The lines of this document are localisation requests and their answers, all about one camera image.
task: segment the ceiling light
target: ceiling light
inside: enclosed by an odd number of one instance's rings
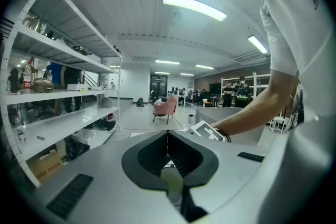
[[[268,51],[267,49],[263,46],[263,44],[260,43],[260,41],[255,37],[255,36],[250,36],[247,38],[254,46],[258,48],[263,54],[266,54]]]
[[[206,68],[206,69],[214,69],[213,67],[206,67],[206,66],[200,66],[200,65],[195,65],[195,67],[202,67],[202,68]]]
[[[188,8],[203,13],[221,22],[227,17],[225,13],[196,0],[162,0],[162,2],[167,5]]]
[[[169,62],[169,61],[161,61],[161,60],[156,60],[155,62],[159,62],[159,63],[172,63],[173,65],[179,65],[179,62]]]

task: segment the sleeve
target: sleeve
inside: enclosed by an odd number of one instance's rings
[[[295,76],[298,68],[293,53],[282,35],[278,25],[269,14],[267,7],[261,8],[260,15],[267,32],[271,53],[271,70]]]

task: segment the floor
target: floor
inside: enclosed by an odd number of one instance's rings
[[[173,118],[156,117],[153,122],[153,105],[145,104],[144,107],[138,108],[132,100],[121,100],[120,102],[120,128],[106,141],[112,143],[113,141],[125,139],[131,136],[132,133],[148,133],[157,130],[181,130],[189,129],[193,124],[188,123],[188,115],[195,115],[198,107],[194,106],[179,106]],[[272,131],[265,126],[261,135],[258,146],[270,147],[275,137],[279,135],[278,132]]]

